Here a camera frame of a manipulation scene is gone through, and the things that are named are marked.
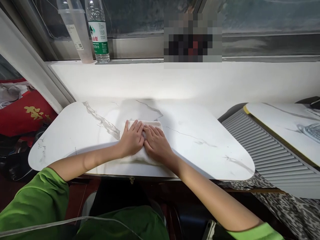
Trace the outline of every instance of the green shirt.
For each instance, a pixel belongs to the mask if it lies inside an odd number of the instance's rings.
[[[0,232],[62,221],[68,199],[68,184],[54,170],[44,168],[17,192],[10,204],[0,213]],[[117,221],[87,220],[74,239],[169,239],[162,219],[149,206],[125,208],[99,217]],[[229,233],[238,240],[283,239],[268,223],[248,231]],[[43,228],[7,236],[5,239],[62,239],[61,228]]]

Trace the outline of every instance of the plastic water bottle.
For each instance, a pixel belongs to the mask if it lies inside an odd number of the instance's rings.
[[[102,0],[86,0],[86,14],[96,60],[108,63],[110,56]]]

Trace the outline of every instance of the green bottle label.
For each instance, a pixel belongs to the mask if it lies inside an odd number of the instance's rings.
[[[89,22],[89,30],[95,54],[109,53],[105,22]]]

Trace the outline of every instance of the clothing pile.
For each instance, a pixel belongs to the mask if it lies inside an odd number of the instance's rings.
[[[27,82],[0,82],[0,109],[19,100],[32,90],[32,86]]]

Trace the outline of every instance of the pixelated area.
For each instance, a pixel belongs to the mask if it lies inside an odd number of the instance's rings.
[[[165,16],[164,62],[221,62],[222,28],[218,14]]]

